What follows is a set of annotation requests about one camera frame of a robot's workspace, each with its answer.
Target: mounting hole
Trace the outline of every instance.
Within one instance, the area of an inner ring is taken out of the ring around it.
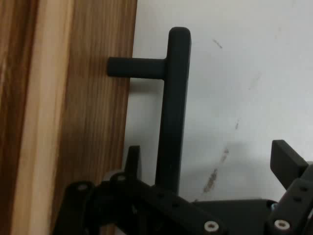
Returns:
[[[177,207],[179,207],[179,204],[176,203],[176,202],[173,202],[173,203],[172,203],[172,207],[173,207],[173,208],[177,208]]]
[[[301,197],[293,197],[293,200],[294,200],[295,202],[302,202]]]
[[[79,186],[77,186],[78,191],[84,191],[86,189],[88,189],[88,185],[86,184],[80,184]]]
[[[158,194],[157,194],[157,197],[158,197],[159,199],[162,199],[162,198],[164,197],[164,193],[161,193],[161,192],[158,193]]]
[[[216,232],[219,229],[219,225],[218,223],[216,223],[215,221],[207,221],[204,224],[204,229],[209,232],[209,233],[213,233]]]
[[[306,192],[306,191],[308,191],[308,188],[305,186],[300,186],[300,190],[303,192]]]
[[[282,220],[282,219],[277,219],[274,222],[274,225],[279,230],[288,230],[290,228],[290,223],[288,223],[287,221]]]

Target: wooden surface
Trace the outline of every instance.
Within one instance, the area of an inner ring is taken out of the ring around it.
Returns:
[[[1,234],[49,234],[69,183],[121,167],[129,79],[107,77],[106,62],[131,57],[135,13],[136,0],[39,1],[12,225]]]
[[[106,76],[106,64],[132,56],[135,13],[135,0],[75,4],[53,221],[69,183],[121,168],[129,79]]]
[[[0,234],[9,234],[37,0],[0,0]]]

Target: screw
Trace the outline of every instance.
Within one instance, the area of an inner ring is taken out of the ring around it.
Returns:
[[[278,206],[278,203],[273,203],[271,206],[270,206],[270,210],[271,211],[274,211]]]
[[[209,233],[213,233],[216,232],[219,229],[219,225],[218,223],[216,223],[215,221],[207,221],[204,224],[204,229],[209,232]]]
[[[288,230],[290,228],[290,223],[288,223],[287,221],[282,220],[282,219],[277,219],[274,222],[274,225],[279,230]]]
[[[88,185],[86,185],[86,184],[81,184],[81,185],[77,186],[78,191],[84,191],[87,188],[88,188]]]
[[[124,181],[124,180],[126,180],[126,177],[125,177],[124,175],[119,175],[119,176],[117,177],[117,180],[118,180],[118,181]]]

